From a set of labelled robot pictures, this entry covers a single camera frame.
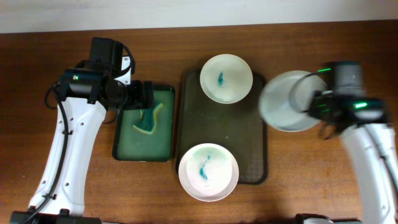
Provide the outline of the green and yellow sponge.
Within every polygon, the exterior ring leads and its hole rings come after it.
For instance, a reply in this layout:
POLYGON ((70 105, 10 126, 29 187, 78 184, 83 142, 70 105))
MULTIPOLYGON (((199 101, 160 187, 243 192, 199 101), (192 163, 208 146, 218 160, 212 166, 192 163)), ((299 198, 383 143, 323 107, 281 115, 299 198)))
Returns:
POLYGON ((153 134, 157 127, 157 114, 164 107, 157 103, 154 108, 140 110, 139 121, 133 124, 133 128, 144 134, 153 134))

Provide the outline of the grey-white plate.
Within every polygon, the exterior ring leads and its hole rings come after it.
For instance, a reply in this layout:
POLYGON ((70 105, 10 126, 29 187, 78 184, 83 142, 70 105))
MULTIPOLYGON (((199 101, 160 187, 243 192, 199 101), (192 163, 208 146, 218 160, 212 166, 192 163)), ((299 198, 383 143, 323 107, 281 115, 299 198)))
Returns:
POLYGON ((292 70, 281 73, 261 91, 259 112, 269 126, 280 131, 308 130, 319 123, 305 111, 317 90, 325 91, 326 83, 310 72, 292 70))

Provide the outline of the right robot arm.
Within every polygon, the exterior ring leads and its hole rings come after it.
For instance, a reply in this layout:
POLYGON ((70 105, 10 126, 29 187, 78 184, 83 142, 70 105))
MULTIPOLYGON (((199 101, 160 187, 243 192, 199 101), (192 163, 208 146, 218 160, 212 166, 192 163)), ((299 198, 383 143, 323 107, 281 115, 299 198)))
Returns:
POLYGON ((397 223, 397 153, 395 131, 385 101, 368 97, 359 62, 328 62, 314 72, 326 75, 326 90, 310 92, 310 102, 301 109, 297 89, 310 78, 305 75, 289 92, 293 109, 333 127, 320 138, 338 137, 353 163, 363 207, 363 223, 397 223))

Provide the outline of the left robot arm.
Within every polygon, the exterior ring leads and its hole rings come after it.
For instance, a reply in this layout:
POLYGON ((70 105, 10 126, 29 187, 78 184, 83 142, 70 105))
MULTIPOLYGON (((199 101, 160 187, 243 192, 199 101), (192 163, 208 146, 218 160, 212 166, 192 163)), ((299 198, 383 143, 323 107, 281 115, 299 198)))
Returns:
POLYGON ((83 213, 86 175, 106 113, 154 107, 153 84, 131 79, 135 66, 127 46, 95 37, 89 59, 50 87, 58 114, 49 157, 27 211, 14 211, 11 223, 101 223, 83 213))

